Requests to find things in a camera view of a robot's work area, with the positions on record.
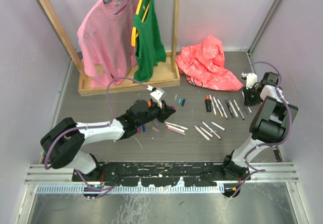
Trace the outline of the yellow capped marker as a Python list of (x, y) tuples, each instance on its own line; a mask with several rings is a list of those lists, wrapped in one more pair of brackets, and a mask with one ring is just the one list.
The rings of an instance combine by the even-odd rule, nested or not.
[(214, 100), (214, 102), (215, 102), (215, 104), (216, 104), (216, 107), (217, 107), (217, 109), (218, 109), (218, 111), (219, 111), (219, 113), (220, 113), (221, 117), (223, 118), (223, 117), (224, 117), (224, 114), (223, 114), (223, 112), (222, 112), (222, 110), (221, 110), (221, 108), (220, 108), (220, 105), (219, 105), (219, 103), (218, 103), (217, 99), (216, 99), (214, 96), (213, 96), (213, 100)]

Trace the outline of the navy capped white marker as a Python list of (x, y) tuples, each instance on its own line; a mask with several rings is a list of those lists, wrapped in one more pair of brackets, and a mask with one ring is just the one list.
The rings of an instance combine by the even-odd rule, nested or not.
[(236, 108), (237, 108), (237, 110), (238, 110), (238, 112), (239, 112), (239, 114), (240, 114), (241, 119), (242, 119), (242, 120), (245, 120), (245, 116), (244, 116), (244, 114), (242, 113), (242, 111), (241, 111), (241, 109), (240, 109), (240, 107), (239, 107), (239, 105), (238, 105), (237, 101), (236, 101), (234, 98), (233, 98), (233, 102), (234, 102), (234, 104), (235, 104), (235, 106), (236, 106)]

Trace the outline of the red capped marker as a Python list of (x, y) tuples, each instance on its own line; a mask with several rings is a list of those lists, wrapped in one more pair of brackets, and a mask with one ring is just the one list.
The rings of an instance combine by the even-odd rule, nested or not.
[(208, 137), (210, 137), (210, 138), (213, 138), (213, 135), (210, 133), (210, 132), (208, 132), (205, 128), (203, 128), (203, 127), (200, 127), (200, 129), (208, 136)]

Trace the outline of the brown marker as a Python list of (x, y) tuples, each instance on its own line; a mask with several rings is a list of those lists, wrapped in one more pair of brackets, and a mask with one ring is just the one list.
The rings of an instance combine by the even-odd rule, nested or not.
[(210, 131), (210, 133), (214, 134), (217, 138), (219, 138), (220, 140), (222, 140), (222, 138), (216, 133), (215, 130), (213, 130), (207, 123), (205, 123), (204, 121), (202, 121), (202, 124), (208, 128), (208, 130)]

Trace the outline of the yellow capped white pen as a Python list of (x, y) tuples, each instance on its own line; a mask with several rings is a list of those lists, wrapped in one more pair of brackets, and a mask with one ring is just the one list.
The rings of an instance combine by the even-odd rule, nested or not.
[(212, 96), (210, 94), (209, 94), (209, 97), (210, 97), (210, 100), (211, 100), (211, 107), (212, 107), (213, 114), (216, 116), (217, 115), (217, 111), (216, 111), (216, 108), (215, 108), (215, 105), (214, 105)]

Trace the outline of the pink pen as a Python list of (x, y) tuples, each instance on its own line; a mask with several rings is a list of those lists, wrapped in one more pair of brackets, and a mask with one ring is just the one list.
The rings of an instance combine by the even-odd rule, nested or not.
[(176, 130), (176, 129), (171, 128), (171, 127), (167, 127), (167, 129), (170, 130), (170, 131), (176, 132), (178, 134), (181, 134), (181, 135), (186, 135), (185, 131), (184, 132), (183, 131), (179, 131), (179, 130)]

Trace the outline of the grey capped white marker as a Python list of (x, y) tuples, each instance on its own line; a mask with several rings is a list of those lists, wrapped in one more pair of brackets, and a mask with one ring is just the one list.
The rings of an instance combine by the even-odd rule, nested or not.
[(166, 127), (171, 127), (171, 128), (176, 129), (176, 130), (183, 131), (183, 132), (185, 131), (185, 130), (183, 130), (183, 129), (181, 129), (181, 128), (177, 128), (177, 127), (172, 126), (172, 125), (166, 125)]

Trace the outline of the dark purple pen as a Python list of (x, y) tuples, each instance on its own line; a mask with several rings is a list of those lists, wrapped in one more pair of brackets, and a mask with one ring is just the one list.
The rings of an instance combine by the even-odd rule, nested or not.
[(229, 104), (229, 101), (225, 98), (225, 103), (226, 103), (226, 105), (227, 105), (227, 108), (228, 108), (228, 110), (229, 110), (229, 113), (230, 113), (230, 115), (231, 115), (231, 117), (232, 118), (234, 118), (235, 117), (235, 115), (234, 115), (234, 113), (233, 113), (233, 111), (232, 111), (232, 108), (231, 108), (231, 106), (230, 106), (230, 104)]

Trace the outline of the green capped marker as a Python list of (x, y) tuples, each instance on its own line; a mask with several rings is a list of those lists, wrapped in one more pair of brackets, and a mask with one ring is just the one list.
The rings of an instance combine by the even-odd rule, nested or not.
[(179, 128), (179, 129), (182, 129), (182, 130), (188, 130), (188, 128), (187, 128), (187, 127), (180, 126), (180, 125), (177, 125), (177, 124), (174, 124), (174, 123), (170, 123), (170, 122), (166, 122), (166, 121), (164, 121), (164, 123), (165, 123), (165, 124), (167, 124), (167, 125), (170, 125), (170, 126), (177, 127), (177, 128)]

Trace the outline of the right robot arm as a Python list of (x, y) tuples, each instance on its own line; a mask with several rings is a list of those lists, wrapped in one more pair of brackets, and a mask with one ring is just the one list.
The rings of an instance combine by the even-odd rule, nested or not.
[(244, 178), (251, 169), (250, 162), (257, 155), (285, 142), (298, 113), (298, 107), (288, 103), (283, 96), (279, 74), (267, 72), (260, 81), (255, 73), (242, 73), (241, 77), (246, 81), (244, 104), (259, 104), (260, 107), (250, 124), (250, 136), (224, 159), (221, 173), (228, 181)]

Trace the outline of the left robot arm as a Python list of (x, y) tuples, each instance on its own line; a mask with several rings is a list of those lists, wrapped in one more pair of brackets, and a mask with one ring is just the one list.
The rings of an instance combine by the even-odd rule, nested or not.
[(81, 147), (104, 140), (123, 140), (138, 132), (138, 128), (158, 120), (163, 123), (176, 110), (165, 101), (137, 100), (126, 112), (111, 121), (100, 123), (77, 123), (72, 118), (61, 120), (40, 141), (46, 157), (45, 169), (75, 169), (90, 182), (101, 176), (100, 165), (92, 154), (81, 151)]

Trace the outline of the black highlighter body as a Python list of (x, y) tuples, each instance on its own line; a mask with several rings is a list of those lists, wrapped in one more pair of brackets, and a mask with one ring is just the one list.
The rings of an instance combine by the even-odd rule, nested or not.
[(210, 97), (208, 95), (205, 98), (205, 107), (206, 107), (206, 111), (208, 113), (212, 112), (211, 100), (210, 100)]

